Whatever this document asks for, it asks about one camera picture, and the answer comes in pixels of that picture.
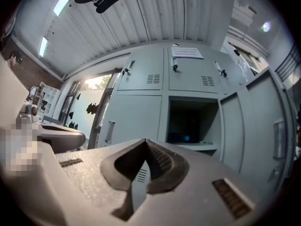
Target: shelf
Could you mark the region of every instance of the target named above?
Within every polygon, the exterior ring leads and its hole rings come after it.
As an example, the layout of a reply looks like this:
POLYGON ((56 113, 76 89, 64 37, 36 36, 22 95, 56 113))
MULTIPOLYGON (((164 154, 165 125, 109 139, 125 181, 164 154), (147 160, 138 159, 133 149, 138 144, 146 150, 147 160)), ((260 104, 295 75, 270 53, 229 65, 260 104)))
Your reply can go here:
POLYGON ((210 151, 217 150, 218 146, 209 143, 178 143, 177 146, 190 149, 193 151, 210 151))

